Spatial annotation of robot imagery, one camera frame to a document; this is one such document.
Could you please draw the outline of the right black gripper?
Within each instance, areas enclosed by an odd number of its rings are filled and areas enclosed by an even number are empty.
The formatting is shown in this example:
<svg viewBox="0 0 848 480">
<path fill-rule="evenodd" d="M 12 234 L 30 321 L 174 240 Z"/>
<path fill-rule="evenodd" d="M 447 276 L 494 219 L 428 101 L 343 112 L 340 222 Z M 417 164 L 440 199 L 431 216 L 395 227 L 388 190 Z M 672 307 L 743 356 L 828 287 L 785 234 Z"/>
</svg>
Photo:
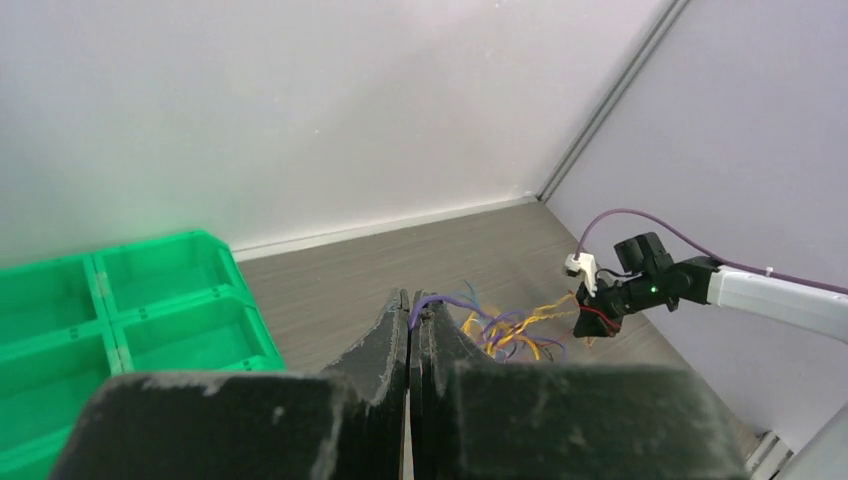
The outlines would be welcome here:
<svg viewBox="0 0 848 480">
<path fill-rule="evenodd" d="M 590 297 L 580 283 L 576 299 L 580 310 L 572 333 L 575 338 L 609 338 L 613 336 L 613 324 L 620 325 L 626 315 L 637 312 L 637 304 L 630 288 L 638 283 L 638 277 L 608 283 L 597 280 L 597 293 Z"/>
</svg>

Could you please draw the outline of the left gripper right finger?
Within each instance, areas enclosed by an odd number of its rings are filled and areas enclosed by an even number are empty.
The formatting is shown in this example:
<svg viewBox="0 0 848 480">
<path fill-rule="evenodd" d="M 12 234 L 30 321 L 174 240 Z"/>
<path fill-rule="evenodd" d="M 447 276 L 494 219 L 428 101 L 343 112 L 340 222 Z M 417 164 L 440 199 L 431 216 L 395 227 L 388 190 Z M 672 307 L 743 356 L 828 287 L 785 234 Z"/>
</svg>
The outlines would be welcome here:
<svg viewBox="0 0 848 480">
<path fill-rule="evenodd" d="M 499 363 L 417 292 L 410 421 L 418 479 L 745 479 L 728 414 L 692 371 Z"/>
</svg>

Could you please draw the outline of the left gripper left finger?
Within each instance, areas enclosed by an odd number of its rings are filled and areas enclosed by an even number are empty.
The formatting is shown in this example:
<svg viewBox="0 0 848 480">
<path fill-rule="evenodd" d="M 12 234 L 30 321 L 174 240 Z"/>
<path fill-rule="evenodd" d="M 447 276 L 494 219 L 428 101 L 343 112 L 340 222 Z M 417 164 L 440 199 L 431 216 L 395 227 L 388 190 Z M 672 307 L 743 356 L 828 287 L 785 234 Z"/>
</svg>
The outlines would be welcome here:
<svg viewBox="0 0 848 480">
<path fill-rule="evenodd" d="M 90 397 L 53 479 L 399 479 L 410 299 L 314 374 L 122 374 Z"/>
</svg>

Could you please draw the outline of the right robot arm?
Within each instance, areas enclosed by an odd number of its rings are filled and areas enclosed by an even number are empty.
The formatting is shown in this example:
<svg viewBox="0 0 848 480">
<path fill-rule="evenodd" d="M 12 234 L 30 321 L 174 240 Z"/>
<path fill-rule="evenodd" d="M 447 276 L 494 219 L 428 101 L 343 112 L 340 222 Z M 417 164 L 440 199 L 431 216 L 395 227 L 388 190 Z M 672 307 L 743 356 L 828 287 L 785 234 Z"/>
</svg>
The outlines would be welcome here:
<svg viewBox="0 0 848 480">
<path fill-rule="evenodd" d="M 614 246 L 625 279 L 600 277 L 594 256 L 571 254 L 567 275 L 578 277 L 580 310 L 573 335 L 612 338 L 626 316 L 658 306 L 675 311 L 684 300 L 756 314 L 847 342 L 847 295 L 747 271 L 706 257 L 675 262 L 654 232 Z"/>
</svg>

